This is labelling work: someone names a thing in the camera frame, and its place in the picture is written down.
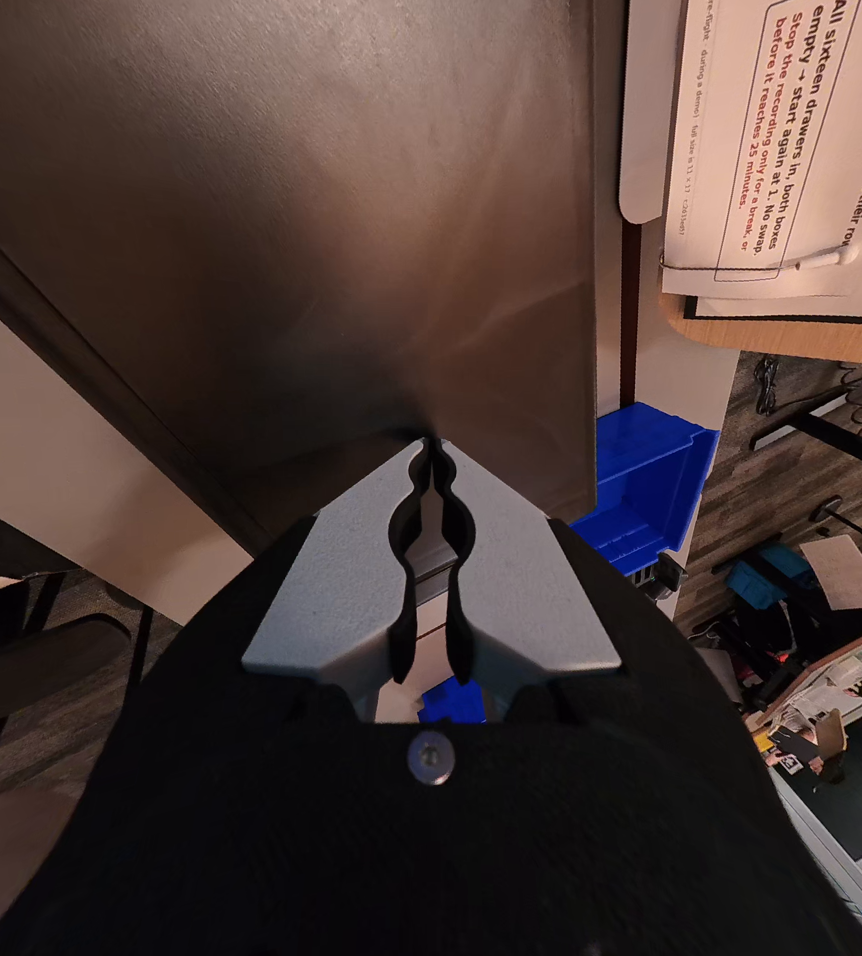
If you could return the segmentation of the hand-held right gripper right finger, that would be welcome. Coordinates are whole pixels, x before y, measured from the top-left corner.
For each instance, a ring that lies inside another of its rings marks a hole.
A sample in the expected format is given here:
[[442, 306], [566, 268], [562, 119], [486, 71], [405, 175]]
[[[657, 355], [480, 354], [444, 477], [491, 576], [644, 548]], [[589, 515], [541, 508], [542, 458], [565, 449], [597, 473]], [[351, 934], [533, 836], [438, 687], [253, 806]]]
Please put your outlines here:
[[448, 583], [448, 660], [496, 720], [524, 687], [618, 672], [621, 658], [544, 511], [453, 443], [433, 444]]

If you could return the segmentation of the pile of papers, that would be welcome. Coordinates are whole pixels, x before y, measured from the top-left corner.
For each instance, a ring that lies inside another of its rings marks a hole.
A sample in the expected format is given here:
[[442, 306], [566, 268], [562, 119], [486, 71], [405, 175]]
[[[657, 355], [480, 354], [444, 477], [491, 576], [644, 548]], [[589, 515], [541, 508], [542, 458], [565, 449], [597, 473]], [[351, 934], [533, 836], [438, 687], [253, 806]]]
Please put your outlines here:
[[802, 689], [793, 692], [774, 712], [769, 725], [798, 730], [816, 725], [831, 711], [846, 716], [862, 705], [862, 695], [856, 692], [860, 684], [862, 648], [824, 668]]

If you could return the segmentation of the white rounded card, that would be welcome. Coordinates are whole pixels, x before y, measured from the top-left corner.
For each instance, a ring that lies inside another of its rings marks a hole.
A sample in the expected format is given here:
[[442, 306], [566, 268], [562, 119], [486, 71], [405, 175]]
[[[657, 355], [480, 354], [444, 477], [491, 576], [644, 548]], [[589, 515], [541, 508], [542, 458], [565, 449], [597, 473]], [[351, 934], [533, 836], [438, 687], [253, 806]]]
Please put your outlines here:
[[632, 225], [665, 209], [686, 1], [629, 1], [618, 205]]

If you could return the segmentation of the pale desk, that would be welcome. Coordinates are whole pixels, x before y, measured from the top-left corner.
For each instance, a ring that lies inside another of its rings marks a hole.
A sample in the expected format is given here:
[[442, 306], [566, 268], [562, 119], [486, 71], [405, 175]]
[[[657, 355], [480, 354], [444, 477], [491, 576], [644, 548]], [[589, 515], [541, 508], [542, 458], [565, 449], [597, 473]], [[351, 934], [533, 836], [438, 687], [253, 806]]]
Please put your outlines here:
[[[42, 296], [0, 253], [0, 576], [45, 573], [67, 558], [152, 608], [185, 623], [233, 572], [246, 567], [293, 519], [324, 505], [352, 479], [389, 458], [403, 439], [378, 436], [351, 450], [319, 449], [248, 477], [257, 524], [234, 517], [222, 492], [189, 454], [158, 448], [166, 474], [106, 421], [18, 336], [49, 312]], [[534, 480], [550, 475], [549, 438], [511, 439], [512, 419], [584, 411], [592, 397], [584, 335], [565, 322], [525, 314], [518, 329], [458, 363], [458, 434], [484, 465], [539, 501]]]

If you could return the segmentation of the blue bag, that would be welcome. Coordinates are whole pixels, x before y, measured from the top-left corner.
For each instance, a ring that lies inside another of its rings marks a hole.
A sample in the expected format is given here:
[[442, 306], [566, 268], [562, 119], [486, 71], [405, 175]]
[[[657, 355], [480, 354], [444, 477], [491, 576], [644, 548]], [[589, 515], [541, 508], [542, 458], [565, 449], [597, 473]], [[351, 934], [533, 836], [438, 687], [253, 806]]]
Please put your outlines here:
[[[806, 590], [818, 590], [816, 575], [805, 557], [788, 546], [773, 542], [759, 548], [759, 559]], [[787, 599], [786, 592], [767, 576], [755, 570], [745, 560], [737, 561], [729, 570], [727, 588], [749, 604], [764, 611]]]

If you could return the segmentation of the black drawer cabinet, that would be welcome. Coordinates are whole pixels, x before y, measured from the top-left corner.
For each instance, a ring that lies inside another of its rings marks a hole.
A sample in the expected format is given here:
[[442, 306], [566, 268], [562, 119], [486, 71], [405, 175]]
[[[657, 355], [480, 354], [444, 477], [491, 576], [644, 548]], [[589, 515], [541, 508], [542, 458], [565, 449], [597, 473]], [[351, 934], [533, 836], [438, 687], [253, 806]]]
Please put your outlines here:
[[526, 498], [582, 517], [592, 32], [592, 2], [0, 2], [0, 253], [49, 309], [18, 336], [257, 524], [246, 479], [319, 449], [483, 464], [458, 363], [543, 306], [592, 397], [511, 439], [549, 438]]

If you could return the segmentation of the beige flat sheet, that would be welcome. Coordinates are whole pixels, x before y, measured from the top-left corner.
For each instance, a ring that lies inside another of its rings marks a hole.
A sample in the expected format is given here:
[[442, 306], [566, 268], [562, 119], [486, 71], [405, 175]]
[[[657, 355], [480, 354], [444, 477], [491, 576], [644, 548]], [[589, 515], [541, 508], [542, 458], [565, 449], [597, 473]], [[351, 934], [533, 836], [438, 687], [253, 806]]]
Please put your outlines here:
[[862, 552], [846, 535], [800, 545], [834, 612], [862, 610]]

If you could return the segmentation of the small black device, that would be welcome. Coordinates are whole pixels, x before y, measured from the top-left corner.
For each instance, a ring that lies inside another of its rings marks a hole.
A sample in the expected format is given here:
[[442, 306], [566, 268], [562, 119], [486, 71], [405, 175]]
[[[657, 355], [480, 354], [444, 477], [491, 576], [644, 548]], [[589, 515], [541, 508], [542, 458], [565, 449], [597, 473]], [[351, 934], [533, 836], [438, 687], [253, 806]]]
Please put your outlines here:
[[667, 552], [656, 560], [627, 576], [634, 588], [657, 602], [676, 594], [687, 579], [687, 571]]

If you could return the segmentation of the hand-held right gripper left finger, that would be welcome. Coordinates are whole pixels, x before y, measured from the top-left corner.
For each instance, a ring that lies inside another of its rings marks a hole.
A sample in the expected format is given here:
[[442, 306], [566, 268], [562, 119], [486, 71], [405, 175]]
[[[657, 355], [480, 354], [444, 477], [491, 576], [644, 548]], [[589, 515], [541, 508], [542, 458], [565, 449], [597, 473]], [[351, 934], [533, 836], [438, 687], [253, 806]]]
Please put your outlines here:
[[416, 646], [413, 567], [430, 482], [414, 441], [320, 509], [248, 645], [245, 671], [340, 687], [374, 720], [380, 690], [407, 677]]

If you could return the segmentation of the light wooden board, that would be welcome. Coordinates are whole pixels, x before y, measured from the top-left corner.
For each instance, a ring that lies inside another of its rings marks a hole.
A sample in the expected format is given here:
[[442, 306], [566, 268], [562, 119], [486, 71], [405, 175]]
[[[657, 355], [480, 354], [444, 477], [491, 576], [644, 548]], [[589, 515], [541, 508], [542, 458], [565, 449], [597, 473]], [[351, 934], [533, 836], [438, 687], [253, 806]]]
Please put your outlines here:
[[862, 365], [862, 324], [759, 318], [687, 318], [685, 298], [660, 293], [671, 327], [689, 341], [745, 352]]

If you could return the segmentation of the printed instruction sheet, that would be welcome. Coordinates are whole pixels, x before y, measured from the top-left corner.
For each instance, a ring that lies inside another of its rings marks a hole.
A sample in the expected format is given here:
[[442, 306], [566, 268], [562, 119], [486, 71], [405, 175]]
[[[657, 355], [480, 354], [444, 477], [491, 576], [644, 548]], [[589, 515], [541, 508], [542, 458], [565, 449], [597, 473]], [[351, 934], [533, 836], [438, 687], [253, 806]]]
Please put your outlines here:
[[665, 293], [862, 294], [862, 1], [689, 2]]

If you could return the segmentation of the black table leg frame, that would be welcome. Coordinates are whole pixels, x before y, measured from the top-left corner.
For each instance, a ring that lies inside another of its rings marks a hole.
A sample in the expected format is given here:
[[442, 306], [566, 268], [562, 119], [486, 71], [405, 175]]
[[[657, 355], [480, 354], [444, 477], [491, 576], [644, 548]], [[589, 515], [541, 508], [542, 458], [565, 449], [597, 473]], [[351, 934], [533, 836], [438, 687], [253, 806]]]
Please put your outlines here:
[[799, 432], [862, 462], [862, 435], [827, 420], [828, 413], [845, 403], [846, 398], [840, 395], [812, 408], [797, 411], [754, 435], [749, 440], [748, 448], [751, 451], [758, 451], [788, 437], [793, 432]]

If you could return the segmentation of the black-bordered paper sheet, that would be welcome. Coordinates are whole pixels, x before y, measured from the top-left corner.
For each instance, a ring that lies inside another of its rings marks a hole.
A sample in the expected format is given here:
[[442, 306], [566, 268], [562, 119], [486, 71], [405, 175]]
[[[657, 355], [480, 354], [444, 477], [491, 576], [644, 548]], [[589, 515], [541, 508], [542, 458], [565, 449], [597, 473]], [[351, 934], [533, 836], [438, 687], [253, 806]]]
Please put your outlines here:
[[832, 322], [862, 325], [862, 294], [732, 299], [686, 296], [685, 319], [753, 319]]

